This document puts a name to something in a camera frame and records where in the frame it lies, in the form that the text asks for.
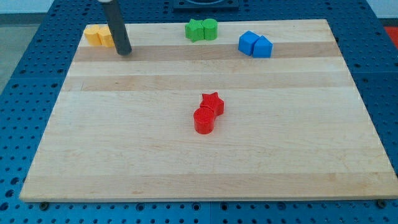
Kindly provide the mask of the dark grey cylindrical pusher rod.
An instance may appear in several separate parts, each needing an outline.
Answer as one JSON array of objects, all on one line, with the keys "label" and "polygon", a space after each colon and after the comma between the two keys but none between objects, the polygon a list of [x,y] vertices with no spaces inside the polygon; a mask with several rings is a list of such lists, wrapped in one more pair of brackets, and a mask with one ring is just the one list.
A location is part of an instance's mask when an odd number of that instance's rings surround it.
[{"label": "dark grey cylindrical pusher rod", "polygon": [[122,17],[118,0],[101,0],[101,5],[119,55],[128,56],[132,53],[131,43]]}]

